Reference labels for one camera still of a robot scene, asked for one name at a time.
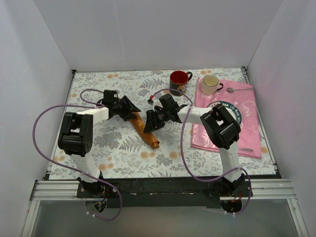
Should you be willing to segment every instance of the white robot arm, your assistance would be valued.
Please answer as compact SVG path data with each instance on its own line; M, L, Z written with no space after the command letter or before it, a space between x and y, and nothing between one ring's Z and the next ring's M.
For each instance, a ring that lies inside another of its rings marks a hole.
M136 118L132 112L140 112L126 96L120 98L116 91L105 90L100 103L105 107L65 113L58 137L58 147L71 157L78 169L94 177L102 175L92 157L94 125L114 115L127 121ZM95 182L86 175L79 178L87 183Z
M179 106L170 94L160 97L159 102L153 103L154 110L147 111L144 132L160 129L168 120L182 123L189 110L187 105ZM202 124L205 127L210 140L219 149L223 173L233 168L239 168L237 141L240 126L223 105L219 104L214 108L193 107L186 122ZM224 178L223 181L230 186L231 190L236 190L244 182L244 176L240 169L232 171Z

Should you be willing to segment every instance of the brown cloth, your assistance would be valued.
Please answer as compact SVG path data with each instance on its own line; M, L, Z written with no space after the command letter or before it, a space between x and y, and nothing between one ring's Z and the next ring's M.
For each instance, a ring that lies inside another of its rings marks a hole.
M130 119L129 121L134 126L141 138L152 148L159 148L160 141L158 141L151 132L144 133L145 124L143 123L142 118L139 116L139 113L133 112L133 114L135 114L137 118Z

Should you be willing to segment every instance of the floral tablecloth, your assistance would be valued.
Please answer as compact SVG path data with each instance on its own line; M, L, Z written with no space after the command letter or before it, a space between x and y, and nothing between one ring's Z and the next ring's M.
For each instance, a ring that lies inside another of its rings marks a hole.
M188 84L186 94L195 98L198 77L213 74L219 79L246 83L240 69L202 69L190 70L192 80ZM169 76L173 71L125 71L76 73L71 88L69 104L87 105L81 101L79 94L87 88L99 90L118 90L120 96L126 95L139 109L142 120L146 122L146 111L151 109L147 99L155 91L168 88ZM84 96L96 102L103 95L98 92L87 92ZM182 97L175 97L178 104L187 104ZM83 109L68 108L67 112L79 112ZM105 178L145 178L145 177L183 177L189 176L184 168L180 155L180 132L182 124L168 122L164 128L153 134L160 141L159 149L151 149L137 134L129 122L115 116L109 121L94 127L95 146L92 153L95 162ZM184 135L184 154L190 170L197 176L221 175L222 165L218 153L198 150L190 146L192 126L186 125ZM275 174L270 153L267 149L262 129L262 159L239 157L239 162L249 174ZM54 160L75 167L73 161L63 150L55 150ZM78 174L55 164L51 167L49 179L76 179Z

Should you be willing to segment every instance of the metal spoon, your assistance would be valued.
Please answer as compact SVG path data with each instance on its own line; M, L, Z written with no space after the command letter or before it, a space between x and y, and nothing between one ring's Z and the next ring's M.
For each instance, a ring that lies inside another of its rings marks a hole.
M245 151L245 152L253 152L253 149L250 149L250 148L240 148L238 150Z
M237 90L253 90L253 88L237 89L237 90L235 90L234 88L228 87L226 90L227 90L229 93L234 93L234 92L237 91Z

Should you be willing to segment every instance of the white wall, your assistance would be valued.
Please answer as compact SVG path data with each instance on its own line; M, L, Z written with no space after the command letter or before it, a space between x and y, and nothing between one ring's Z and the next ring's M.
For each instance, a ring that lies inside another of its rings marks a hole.
M35 179L47 162L32 144L45 108L65 103L71 70L32 0L0 0L0 236L22 233ZM38 141L51 154L62 109L45 116Z
M316 1L284 0L251 63L263 122L281 173L291 178L316 233Z
M34 0L71 69L241 67L282 0Z

